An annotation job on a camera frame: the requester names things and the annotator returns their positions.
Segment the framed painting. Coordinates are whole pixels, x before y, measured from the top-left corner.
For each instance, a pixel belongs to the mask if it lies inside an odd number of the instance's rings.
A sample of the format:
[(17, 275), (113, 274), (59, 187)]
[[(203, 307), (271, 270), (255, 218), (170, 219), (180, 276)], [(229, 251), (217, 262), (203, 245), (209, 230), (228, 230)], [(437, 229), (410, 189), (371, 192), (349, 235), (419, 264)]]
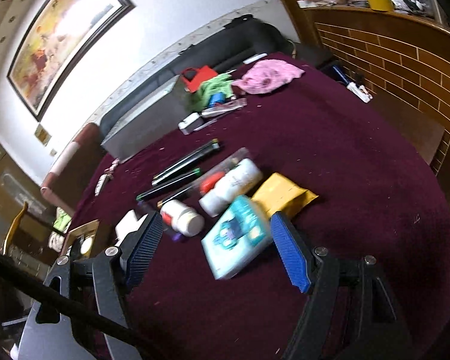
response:
[(26, 30), (7, 78), (38, 121), (74, 66), (128, 11), (131, 0), (45, 0)]

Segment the small white pill bottle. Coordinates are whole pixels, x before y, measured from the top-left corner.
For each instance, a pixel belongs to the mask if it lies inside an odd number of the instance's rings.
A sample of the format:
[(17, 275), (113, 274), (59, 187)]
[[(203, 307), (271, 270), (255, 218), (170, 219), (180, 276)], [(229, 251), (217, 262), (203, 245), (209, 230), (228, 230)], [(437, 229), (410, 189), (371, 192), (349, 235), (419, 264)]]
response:
[(168, 226), (183, 236), (196, 236), (204, 228), (204, 218), (193, 208), (178, 200), (164, 203), (160, 214)]

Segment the wooden cabinet counter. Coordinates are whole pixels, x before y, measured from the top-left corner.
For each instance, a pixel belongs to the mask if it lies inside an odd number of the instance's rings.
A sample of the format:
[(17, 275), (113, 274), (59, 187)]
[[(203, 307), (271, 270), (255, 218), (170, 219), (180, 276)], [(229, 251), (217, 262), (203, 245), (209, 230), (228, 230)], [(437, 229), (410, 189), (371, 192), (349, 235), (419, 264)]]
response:
[(301, 41), (326, 47), (373, 93), (404, 102), (444, 129), (431, 169), (450, 200), (450, 31), (398, 13), (281, 2)]

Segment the yellow snack packet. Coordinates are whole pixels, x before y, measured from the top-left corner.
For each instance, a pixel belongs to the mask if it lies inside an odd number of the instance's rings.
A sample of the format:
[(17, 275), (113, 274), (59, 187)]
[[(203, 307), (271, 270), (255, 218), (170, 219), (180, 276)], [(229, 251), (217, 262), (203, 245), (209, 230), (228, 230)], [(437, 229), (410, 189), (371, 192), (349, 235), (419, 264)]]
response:
[(317, 194), (276, 172), (260, 186), (251, 200), (259, 205), (269, 219), (279, 211), (291, 219), (317, 197)]

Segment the maroon bed blanket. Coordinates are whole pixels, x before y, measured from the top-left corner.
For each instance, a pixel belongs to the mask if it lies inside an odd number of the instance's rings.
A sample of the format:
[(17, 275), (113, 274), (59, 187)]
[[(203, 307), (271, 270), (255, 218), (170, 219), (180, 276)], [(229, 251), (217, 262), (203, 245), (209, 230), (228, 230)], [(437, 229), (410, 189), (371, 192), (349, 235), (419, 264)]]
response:
[[(306, 63), (301, 77), (190, 135), (173, 131), (116, 166), (97, 192), (90, 183), (72, 219), (116, 225), (184, 155), (218, 139), (201, 194), (226, 194), (216, 165), (246, 148), (263, 174), (251, 197), (282, 211), (311, 243), (340, 258), (376, 258), (405, 320), (412, 357), (424, 355), (450, 321), (450, 204), (416, 149), (373, 108)], [(306, 296), (293, 286), (274, 246), (238, 275), (215, 280), (200, 239), (165, 237), (130, 311), (148, 359), (277, 359)]]

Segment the red bag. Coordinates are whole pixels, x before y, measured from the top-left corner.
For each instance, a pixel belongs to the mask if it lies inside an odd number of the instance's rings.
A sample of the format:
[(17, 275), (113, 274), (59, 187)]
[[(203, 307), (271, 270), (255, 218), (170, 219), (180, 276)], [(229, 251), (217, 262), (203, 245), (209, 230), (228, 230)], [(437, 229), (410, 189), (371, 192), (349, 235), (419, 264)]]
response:
[(180, 73), (180, 78), (185, 84), (185, 87), (190, 93), (195, 93), (200, 88), (201, 84), (218, 75), (214, 69), (209, 66), (203, 67), (188, 67)]

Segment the white tube bottle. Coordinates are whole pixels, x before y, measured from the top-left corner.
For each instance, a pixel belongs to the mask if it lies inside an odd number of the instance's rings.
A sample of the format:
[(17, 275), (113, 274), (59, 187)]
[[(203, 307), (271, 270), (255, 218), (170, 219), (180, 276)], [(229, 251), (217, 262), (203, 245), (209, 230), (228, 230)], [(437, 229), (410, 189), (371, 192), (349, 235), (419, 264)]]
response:
[(236, 197), (249, 192), (262, 178), (263, 174), (251, 159), (242, 159), (199, 200), (201, 209), (208, 216), (216, 217), (224, 212)]

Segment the green cloth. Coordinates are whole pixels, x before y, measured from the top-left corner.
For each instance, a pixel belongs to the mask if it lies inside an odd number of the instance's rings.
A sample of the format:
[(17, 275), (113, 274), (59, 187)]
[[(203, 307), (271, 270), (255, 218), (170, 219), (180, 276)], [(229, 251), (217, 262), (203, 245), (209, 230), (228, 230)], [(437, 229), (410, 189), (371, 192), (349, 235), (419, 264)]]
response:
[(202, 82), (198, 90), (191, 96), (189, 110), (200, 112), (208, 108), (212, 96), (220, 93), (224, 94), (226, 99), (234, 95), (231, 74), (219, 74)]

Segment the black leather sofa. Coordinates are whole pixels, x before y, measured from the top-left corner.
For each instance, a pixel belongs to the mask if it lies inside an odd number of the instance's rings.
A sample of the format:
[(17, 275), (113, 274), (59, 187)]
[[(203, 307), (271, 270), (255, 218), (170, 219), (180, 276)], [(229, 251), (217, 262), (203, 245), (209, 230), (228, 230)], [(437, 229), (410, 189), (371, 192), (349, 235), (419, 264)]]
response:
[(215, 72), (223, 73), (254, 55), (275, 52), (288, 54), (291, 50), (293, 46), (289, 39), (273, 25), (250, 14), (233, 19), (218, 33), (183, 49), (175, 59), (156, 72), (136, 73), (128, 88), (116, 92), (118, 102), (101, 118), (100, 138), (104, 138), (113, 125), (138, 102), (187, 68), (208, 66)]

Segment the cardboard box tray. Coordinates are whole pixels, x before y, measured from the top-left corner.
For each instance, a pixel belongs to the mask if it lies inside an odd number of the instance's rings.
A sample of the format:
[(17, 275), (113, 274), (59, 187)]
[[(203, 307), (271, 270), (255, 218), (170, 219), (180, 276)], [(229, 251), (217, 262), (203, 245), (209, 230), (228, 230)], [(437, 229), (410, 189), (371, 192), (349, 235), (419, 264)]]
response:
[(100, 222), (95, 219), (68, 231), (60, 256), (66, 255), (71, 259), (89, 258), (99, 224)]

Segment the white key fob charm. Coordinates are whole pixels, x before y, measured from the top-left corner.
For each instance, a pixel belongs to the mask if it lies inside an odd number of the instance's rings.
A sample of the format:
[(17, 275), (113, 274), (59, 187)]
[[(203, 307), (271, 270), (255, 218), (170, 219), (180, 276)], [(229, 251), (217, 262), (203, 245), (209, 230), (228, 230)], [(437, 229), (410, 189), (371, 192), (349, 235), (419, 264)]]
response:
[(95, 196), (99, 196), (101, 191), (105, 188), (106, 184), (113, 179), (113, 173), (115, 169), (120, 164), (120, 160), (116, 158), (113, 160), (111, 165), (104, 170), (104, 173), (100, 176), (99, 180), (97, 181), (97, 185), (95, 188)]

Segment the clear pencil case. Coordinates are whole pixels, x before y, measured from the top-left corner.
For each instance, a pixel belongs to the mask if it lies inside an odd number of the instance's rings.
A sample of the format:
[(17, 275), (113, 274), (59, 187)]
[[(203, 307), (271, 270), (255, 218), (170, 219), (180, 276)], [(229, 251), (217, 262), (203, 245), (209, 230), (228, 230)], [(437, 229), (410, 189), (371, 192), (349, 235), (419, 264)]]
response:
[(232, 170), (234, 167), (238, 165), (240, 161), (242, 161), (244, 158), (251, 158), (251, 153), (249, 150), (245, 147), (240, 148), (235, 153), (229, 155), (226, 157), (223, 161), (221, 161), (218, 165), (212, 167), (207, 171), (205, 174), (201, 175), (196, 180), (193, 180), (191, 183), (185, 185), (183, 188), (179, 189), (176, 192), (173, 192), (168, 197), (165, 197), (161, 199), (157, 203), (157, 208), (161, 209), (164, 204), (168, 203), (172, 200), (179, 200), (183, 201), (192, 196), (193, 194), (200, 194), (201, 196), (204, 195), (203, 192), (201, 192), (201, 185), (210, 177), (212, 177), (214, 174), (219, 172), (227, 173), (230, 170)]

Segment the white charger adapter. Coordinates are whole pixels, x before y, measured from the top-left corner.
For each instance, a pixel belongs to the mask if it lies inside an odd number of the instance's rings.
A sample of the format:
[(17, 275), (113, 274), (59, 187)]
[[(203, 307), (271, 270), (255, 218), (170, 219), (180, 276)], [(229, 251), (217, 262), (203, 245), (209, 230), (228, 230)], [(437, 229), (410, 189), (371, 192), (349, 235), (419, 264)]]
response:
[(178, 123), (178, 129), (184, 134), (189, 135), (193, 133), (198, 127), (204, 125), (204, 120), (197, 112), (193, 112)]

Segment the pink cloth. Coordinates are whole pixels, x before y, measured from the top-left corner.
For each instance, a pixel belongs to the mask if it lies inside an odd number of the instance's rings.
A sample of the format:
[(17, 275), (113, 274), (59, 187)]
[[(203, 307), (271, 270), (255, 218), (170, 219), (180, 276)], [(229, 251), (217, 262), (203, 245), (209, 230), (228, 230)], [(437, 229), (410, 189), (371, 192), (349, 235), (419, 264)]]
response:
[(268, 94), (299, 79), (305, 74), (300, 67), (281, 59), (259, 60), (246, 74), (232, 85), (246, 94)]

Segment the brown upholstered chair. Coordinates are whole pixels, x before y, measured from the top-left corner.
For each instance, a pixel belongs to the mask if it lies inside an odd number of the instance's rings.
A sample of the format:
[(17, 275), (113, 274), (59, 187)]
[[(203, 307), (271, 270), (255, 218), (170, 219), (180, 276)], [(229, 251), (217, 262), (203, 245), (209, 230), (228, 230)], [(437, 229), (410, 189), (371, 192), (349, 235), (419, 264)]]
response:
[(40, 186), (43, 198), (71, 217), (105, 156), (102, 140), (97, 124), (84, 125), (60, 153)]

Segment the white paper card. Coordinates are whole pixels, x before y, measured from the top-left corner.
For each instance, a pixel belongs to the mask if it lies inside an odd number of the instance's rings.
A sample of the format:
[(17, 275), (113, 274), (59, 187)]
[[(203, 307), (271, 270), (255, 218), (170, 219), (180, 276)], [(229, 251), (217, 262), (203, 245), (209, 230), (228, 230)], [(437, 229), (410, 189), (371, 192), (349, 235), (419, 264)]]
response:
[(115, 227), (117, 236), (116, 246), (119, 246), (124, 241), (129, 233), (136, 232), (147, 218), (147, 214), (137, 214), (134, 210), (128, 211), (125, 216), (118, 222)]

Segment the black pen green cap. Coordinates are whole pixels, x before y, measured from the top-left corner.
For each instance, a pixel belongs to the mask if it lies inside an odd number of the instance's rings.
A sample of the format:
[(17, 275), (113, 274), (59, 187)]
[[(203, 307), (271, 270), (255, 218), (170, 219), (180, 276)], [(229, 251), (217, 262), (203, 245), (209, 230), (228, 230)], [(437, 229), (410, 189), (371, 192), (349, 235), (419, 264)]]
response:
[(193, 182), (201, 175), (201, 169), (195, 168), (190, 172), (184, 173), (182, 175), (178, 175), (177, 177), (167, 180), (161, 184), (153, 186), (152, 189), (149, 189), (139, 195), (136, 196), (136, 201), (147, 201), (149, 199), (153, 199), (155, 197), (161, 196), (164, 193), (172, 192), (177, 190), (180, 187), (183, 187), (190, 182)]

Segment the teal tissue pack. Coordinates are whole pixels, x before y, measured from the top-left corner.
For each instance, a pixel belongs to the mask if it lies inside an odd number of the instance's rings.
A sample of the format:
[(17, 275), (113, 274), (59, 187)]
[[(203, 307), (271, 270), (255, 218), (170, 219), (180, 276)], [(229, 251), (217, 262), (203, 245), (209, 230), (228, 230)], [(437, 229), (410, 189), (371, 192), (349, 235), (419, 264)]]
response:
[(237, 197), (201, 240), (209, 269), (216, 280), (228, 280), (272, 243), (270, 220), (245, 195)]

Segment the grey long gift box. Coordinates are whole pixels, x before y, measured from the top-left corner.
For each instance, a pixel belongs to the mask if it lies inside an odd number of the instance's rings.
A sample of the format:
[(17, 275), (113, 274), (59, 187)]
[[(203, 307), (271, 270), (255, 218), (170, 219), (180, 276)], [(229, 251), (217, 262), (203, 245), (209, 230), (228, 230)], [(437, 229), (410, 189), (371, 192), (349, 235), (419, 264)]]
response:
[(112, 157), (127, 161), (176, 129), (191, 113), (190, 98), (180, 76), (150, 92), (140, 86), (102, 117), (101, 147)]

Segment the toothpaste tube pack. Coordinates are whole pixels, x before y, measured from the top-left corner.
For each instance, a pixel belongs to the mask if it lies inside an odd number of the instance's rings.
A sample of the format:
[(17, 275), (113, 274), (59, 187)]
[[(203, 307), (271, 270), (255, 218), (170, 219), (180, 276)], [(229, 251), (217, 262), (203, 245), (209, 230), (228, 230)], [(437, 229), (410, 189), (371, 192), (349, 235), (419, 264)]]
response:
[(218, 104), (210, 108), (206, 108), (201, 112), (201, 117), (205, 119), (216, 118), (232, 111), (240, 110), (247, 106), (246, 99), (238, 98), (224, 104)]

